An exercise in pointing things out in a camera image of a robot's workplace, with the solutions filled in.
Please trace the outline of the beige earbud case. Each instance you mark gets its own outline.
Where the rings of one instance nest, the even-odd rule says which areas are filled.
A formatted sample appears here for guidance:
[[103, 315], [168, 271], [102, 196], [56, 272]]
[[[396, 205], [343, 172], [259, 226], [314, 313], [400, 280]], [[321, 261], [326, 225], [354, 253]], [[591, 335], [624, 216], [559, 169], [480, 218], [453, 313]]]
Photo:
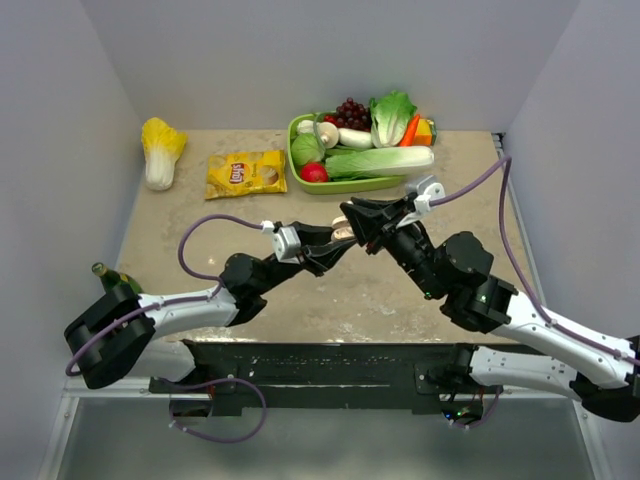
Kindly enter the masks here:
[[355, 238], [353, 229], [345, 216], [335, 218], [331, 223], [331, 228], [331, 240], [333, 242], [351, 240]]

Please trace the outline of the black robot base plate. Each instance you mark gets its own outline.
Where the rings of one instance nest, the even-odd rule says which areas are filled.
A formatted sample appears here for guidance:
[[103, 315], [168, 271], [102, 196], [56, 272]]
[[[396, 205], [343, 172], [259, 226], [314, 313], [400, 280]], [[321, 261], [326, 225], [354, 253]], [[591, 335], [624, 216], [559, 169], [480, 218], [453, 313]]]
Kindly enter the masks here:
[[444, 395], [489, 396], [469, 373], [468, 344], [194, 343], [196, 369], [154, 394], [212, 393], [216, 416], [242, 408], [409, 410], [439, 414]]

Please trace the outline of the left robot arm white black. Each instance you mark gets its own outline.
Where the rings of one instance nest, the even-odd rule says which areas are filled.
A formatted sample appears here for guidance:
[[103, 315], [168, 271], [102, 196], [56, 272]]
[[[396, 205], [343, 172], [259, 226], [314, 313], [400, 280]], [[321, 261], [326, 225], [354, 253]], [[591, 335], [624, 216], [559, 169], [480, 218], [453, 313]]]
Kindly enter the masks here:
[[104, 293], [64, 331], [72, 354], [66, 375], [81, 377], [94, 390], [138, 374], [196, 392], [206, 383], [207, 368], [184, 343], [164, 345], [163, 338], [248, 323], [266, 307], [266, 293], [301, 272], [324, 275], [355, 244], [353, 237], [337, 239], [330, 226], [264, 221], [256, 228], [269, 235], [272, 253], [231, 255], [211, 276], [211, 288], [155, 295], [122, 284]]

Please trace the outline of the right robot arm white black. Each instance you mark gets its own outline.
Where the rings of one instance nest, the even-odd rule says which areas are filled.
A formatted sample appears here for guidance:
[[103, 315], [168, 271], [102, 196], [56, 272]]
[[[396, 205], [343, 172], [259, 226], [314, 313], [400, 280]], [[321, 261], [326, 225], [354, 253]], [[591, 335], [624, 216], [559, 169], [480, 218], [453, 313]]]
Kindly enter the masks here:
[[639, 339], [595, 332], [544, 308], [491, 275], [492, 255], [469, 231], [434, 246], [420, 222], [403, 224], [409, 200], [353, 198], [340, 205], [357, 243], [370, 255], [386, 251], [428, 300], [455, 325], [532, 348], [530, 354], [458, 344], [448, 364], [428, 379], [451, 391], [520, 386], [579, 402], [601, 418], [628, 423], [639, 416]]

